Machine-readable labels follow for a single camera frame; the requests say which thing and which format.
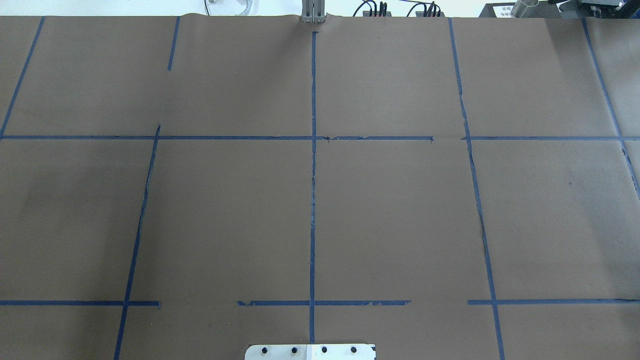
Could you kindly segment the silver metal cylinder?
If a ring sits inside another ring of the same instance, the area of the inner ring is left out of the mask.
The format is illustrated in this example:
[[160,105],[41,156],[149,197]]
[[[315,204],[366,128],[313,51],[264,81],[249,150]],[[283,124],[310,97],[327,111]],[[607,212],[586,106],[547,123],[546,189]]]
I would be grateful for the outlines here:
[[515,0],[514,5],[510,10],[510,15],[513,18],[530,18],[534,14],[539,3],[539,0]]

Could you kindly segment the aluminium frame post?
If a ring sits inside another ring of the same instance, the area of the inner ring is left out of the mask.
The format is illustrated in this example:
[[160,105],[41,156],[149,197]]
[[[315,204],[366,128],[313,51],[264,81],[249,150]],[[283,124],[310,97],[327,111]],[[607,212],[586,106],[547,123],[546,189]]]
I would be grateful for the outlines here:
[[304,24],[322,24],[326,21],[325,0],[302,0],[301,22]]

